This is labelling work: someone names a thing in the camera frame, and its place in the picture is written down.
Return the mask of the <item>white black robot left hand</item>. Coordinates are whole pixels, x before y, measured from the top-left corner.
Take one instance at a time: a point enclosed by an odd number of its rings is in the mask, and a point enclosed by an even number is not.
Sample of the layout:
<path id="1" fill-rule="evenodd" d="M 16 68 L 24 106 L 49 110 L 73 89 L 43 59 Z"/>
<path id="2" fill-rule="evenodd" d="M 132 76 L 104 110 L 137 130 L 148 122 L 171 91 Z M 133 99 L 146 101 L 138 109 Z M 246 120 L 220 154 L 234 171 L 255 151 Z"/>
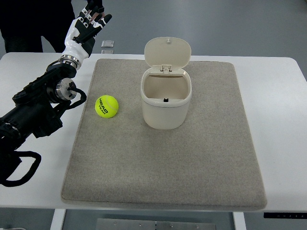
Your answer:
<path id="1" fill-rule="evenodd" d="M 70 55 L 81 61 L 90 57 L 96 35 L 111 20 L 112 15 L 105 15 L 101 0 L 89 0 L 87 5 L 74 19 L 65 38 L 63 55 Z"/>

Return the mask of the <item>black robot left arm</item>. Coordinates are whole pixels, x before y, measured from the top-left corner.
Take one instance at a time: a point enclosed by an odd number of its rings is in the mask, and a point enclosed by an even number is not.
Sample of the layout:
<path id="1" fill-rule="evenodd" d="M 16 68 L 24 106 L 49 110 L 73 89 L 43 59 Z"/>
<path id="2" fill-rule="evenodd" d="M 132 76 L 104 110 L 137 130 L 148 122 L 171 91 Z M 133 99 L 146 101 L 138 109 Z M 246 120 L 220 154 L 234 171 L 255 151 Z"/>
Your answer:
<path id="1" fill-rule="evenodd" d="M 0 183 L 5 187 L 28 182 L 41 162 L 41 155 L 17 149 L 33 134 L 36 138 L 50 136 L 62 127 L 61 116 L 86 101 L 86 93 L 78 89 L 72 78 L 81 66 L 72 55 L 62 55 L 46 72 L 30 82 L 12 100 L 15 107 L 0 119 Z M 19 180 L 9 177 L 22 163 L 33 158 L 28 172 Z"/>

